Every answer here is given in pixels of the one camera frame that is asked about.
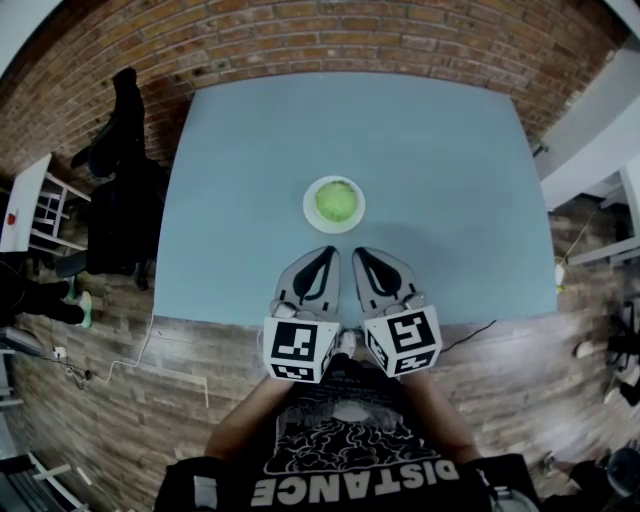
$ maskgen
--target brick wall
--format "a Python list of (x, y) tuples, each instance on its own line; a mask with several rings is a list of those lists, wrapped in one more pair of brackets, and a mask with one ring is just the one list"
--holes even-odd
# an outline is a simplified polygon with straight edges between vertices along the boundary
[(0, 83), (0, 175), (58, 172), (133, 66), (148, 155), (170, 164), (200, 87), (309, 71), (405, 73), (511, 94), (533, 142), (628, 35), (601, 0), (66, 0)]

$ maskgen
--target black chair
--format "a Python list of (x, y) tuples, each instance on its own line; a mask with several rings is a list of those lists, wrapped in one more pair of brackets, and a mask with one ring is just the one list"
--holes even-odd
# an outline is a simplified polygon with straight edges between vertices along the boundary
[(136, 283), (145, 290), (149, 262), (158, 252), (169, 178), (165, 169), (145, 156), (144, 105), (135, 70), (120, 71), (113, 84), (116, 105), (109, 122), (73, 157), (71, 166), (87, 163), (94, 176), (115, 177), (91, 194), (88, 250), (58, 260), (56, 273), (70, 277), (83, 270), (135, 272)]

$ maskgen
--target wooden floor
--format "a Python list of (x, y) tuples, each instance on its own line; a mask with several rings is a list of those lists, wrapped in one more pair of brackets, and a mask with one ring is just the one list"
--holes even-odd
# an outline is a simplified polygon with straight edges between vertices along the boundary
[[(550, 215), (556, 254), (569, 248), (594, 206), (580, 199)], [(619, 218), (598, 212), (575, 253), (612, 242)], [(79, 282), (94, 297), (90, 330), (27, 315), (20, 322), (104, 379), (114, 359), (137, 359), (151, 320), (153, 283), (141, 293), (126, 277), (82, 274)], [(602, 403), (609, 379), (604, 356), (572, 357), (579, 342), (606, 340), (609, 314), (638, 292), (636, 265), (573, 268), (557, 314), (499, 322), (438, 361), (438, 381), (473, 426), (482, 451), (523, 453), (542, 496), (566, 488), (563, 477), (544, 478), (537, 469), (548, 451), (581, 460), (640, 436), (637, 410), (622, 400)], [(445, 345), (478, 327), (443, 328)], [(17, 441), (48, 467), (81, 467), (92, 486), (75, 469), (60, 480), (92, 509), (138, 512), (151, 509), (165, 466), (200, 455), (212, 426), (264, 374), (256, 330), (157, 317), (141, 366), (116, 365), (107, 385), (93, 380), (80, 390), (64, 368), (23, 355), (14, 358), (12, 371), (25, 400), (7, 415)]]

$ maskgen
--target black t-shirt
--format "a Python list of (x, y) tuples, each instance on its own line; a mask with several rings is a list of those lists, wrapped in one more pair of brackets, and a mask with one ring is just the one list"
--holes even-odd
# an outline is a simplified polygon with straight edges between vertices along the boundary
[(155, 510), (538, 510), (522, 456), (456, 466), (415, 434), (407, 412), (395, 379), (334, 358), (322, 384), (296, 384), (242, 461), (170, 466)]

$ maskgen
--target black cable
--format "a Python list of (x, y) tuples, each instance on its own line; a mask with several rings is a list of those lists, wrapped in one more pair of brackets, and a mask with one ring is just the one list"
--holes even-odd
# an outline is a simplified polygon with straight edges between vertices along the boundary
[(489, 325), (485, 325), (482, 329), (478, 329), (476, 332), (474, 332), (473, 334), (470, 334), (469, 336), (467, 336), (466, 338), (462, 338), (461, 340), (456, 341), (453, 345), (451, 345), (450, 347), (445, 348), (444, 350), (441, 350), (440, 353), (444, 354), (445, 352), (449, 352), (449, 350), (451, 350), (453, 347), (455, 347), (456, 345), (460, 345), (460, 343), (464, 343), (465, 341), (469, 341), (471, 338), (473, 338), (476, 334), (480, 334), (482, 331), (486, 331), (489, 327), (491, 327), (493, 324), (495, 324), (498, 320), (494, 320), (493, 322), (491, 322)]

